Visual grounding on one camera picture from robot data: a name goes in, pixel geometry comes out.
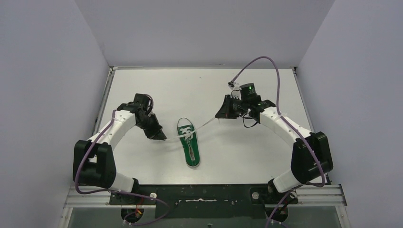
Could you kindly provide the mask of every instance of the white work surface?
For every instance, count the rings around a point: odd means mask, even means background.
[[[132,69],[116,70],[101,126],[112,110],[133,101],[136,93],[149,94],[154,113],[168,138],[177,136],[181,117],[197,128],[210,120],[231,90],[227,83],[237,69]],[[310,129],[291,69],[280,70],[280,109]],[[254,83],[262,100],[276,100],[277,78],[272,69],[245,70],[239,84]],[[245,120],[252,125],[253,120]],[[200,164],[190,168],[179,140],[153,141],[134,127],[114,150],[118,172],[137,178],[140,184],[241,184],[267,183],[290,168],[290,148],[269,128],[260,124],[245,128],[242,119],[221,119],[197,132]]]

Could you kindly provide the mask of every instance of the wall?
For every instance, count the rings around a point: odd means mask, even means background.
[[[110,65],[148,67],[296,66],[333,2],[76,0]]]
[[[336,0],[297,68],[354,228],[402,227],[403,1]]]
[[[73,0],[4,0],[0,69],[1,227],[56,227],[107,62]]]

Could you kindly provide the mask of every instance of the green sneaker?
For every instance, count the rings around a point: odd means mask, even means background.
[[[178,135],[184,135],[194,131],[194,126],[187,118],[180,118],[177,124]],[[183,150],[185,152],[186,163],[194,168],[200,163],[199,148],[197,146],[196,132],[191,135],[180,138]]]

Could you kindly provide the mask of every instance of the shoelace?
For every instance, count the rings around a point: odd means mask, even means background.
[[[193,138],[193,134],[190,134],[192,133],[190,127],[181,128],[179,130],[181,131],[181,134],[187,134],[187,136],[185,136],[185,140],[191,140]]]

